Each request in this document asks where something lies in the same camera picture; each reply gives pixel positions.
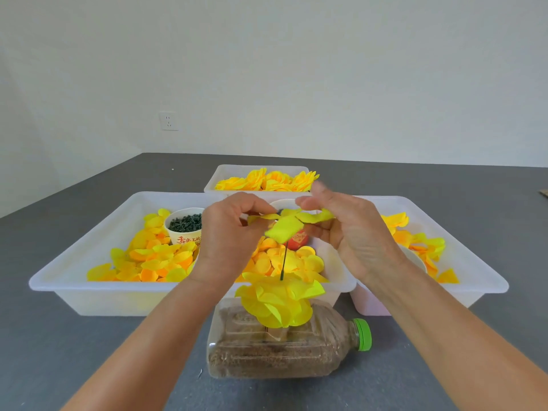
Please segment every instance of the red object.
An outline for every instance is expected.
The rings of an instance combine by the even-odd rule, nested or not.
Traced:
[[[308,235],[301,229],[293,237],[287,241],[287,248],[291,251],[297,251],[300,247],[304,247],[308,243]]]

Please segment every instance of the table surface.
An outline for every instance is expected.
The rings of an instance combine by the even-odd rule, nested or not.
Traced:
[[[0,219],[0,409],[59,409],[142,320],[79,316],[31,276],[133,193],[202,192],[220,164],[304,165],[340,192],[411,199],[509,282],[471,310],[548,370],[548,169],[145,153]],[[348,294],[335,307],[359,317]],[[166,409],[456,409],[391,317],[368,322],[372,350],[330,376],[259,381],[208,375],[209,319]]]

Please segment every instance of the green bottle cap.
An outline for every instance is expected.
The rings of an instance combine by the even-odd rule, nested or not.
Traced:
[[[371,329],[364,319],[354,319],[352,320],[358,329],[358,335],[360,337],[360,347],[358,347],[358,352],[365,352],[371,349],[373,339],[371,338]]]

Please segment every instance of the electrical outlet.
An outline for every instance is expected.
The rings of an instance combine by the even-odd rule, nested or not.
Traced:
[[[160,112],[160,127],[164,131],[178,131],[177,114],[174,112]]]

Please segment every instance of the plastic bottle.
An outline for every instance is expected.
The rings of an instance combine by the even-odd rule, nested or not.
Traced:
[[[270,329],[241,306],[239,299],[217,305],[209,329],[207,363],[214,378],[306,378],[339,367],[351,349],[371,348],[363,319],[346,321],[329,304],[312,300],[304,325]]]

